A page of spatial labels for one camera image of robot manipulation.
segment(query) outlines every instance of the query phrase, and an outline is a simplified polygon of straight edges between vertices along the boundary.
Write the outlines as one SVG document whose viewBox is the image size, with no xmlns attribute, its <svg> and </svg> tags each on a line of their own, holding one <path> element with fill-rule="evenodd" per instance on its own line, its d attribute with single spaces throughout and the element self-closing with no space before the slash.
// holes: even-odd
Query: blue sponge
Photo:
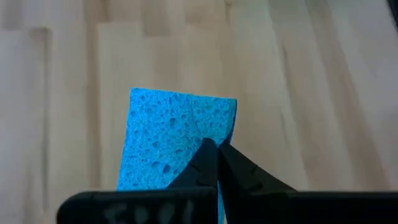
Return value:
<svg viewBox="0 0 398 224">
<path fill-rule="evenodd" d="M 118 190 L 163 189 L 203 138 L 230 138 L 236 100 L 133 88 Z"/>
</svg>

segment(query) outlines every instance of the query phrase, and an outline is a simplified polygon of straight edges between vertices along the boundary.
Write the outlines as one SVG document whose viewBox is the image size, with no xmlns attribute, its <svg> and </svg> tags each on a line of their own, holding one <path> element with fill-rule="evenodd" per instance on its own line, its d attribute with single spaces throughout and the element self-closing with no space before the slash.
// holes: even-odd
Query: wooden floor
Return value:
<svg viewBox="0 0 398 224">
<path fill-rule="evenodd" d="M 0 0 L 0 69 L 5 223 L 116 187 L 134 86 L 237 98 L 233 145 L 296 189 L 398 189 L 382 0 Z"/>
</svg>

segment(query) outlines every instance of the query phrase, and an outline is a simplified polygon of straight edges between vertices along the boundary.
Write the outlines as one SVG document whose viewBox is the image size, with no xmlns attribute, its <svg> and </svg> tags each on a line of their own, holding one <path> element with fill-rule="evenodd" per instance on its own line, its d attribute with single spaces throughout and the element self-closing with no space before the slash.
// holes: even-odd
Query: sponge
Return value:
<svg viewBox="0 0 398 224">
<path fill-rule="evenodd" d="M 234 99 L 133 88 L 118 190 L 166 188 L 203 138 L 231 137 L 235 114 Z"/>
</svg>

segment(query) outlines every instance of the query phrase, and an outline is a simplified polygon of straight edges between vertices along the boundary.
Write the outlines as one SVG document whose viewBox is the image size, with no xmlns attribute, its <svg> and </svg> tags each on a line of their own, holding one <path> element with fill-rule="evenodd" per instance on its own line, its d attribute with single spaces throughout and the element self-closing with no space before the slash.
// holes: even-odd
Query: light wood surface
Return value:
<svg viewBox="0 0 398 224">
<path fill-rule="evenodd" d="M 35 27 L 48 29 L 49 54 L 33 64 L 23 52 L 40 44 L 5 29 Z M 296 189 L 398 189 L 398 35 L 385 1 L 0 0 L 0 28 L 1 128 L 36 112 L 0 136 L 18 143 L 0 147 L 15 161 L 2 172 L 38 183 L 0 194 L 41 192 L 17 214 L 53 223 L 71 194 L 115 188 L 134 86 L 237 98 L 233 145 Z M 47 76 L 28 72 L 37 63 Z M 34 142 L 29 174 L 22 148 Z"/>
</svg>

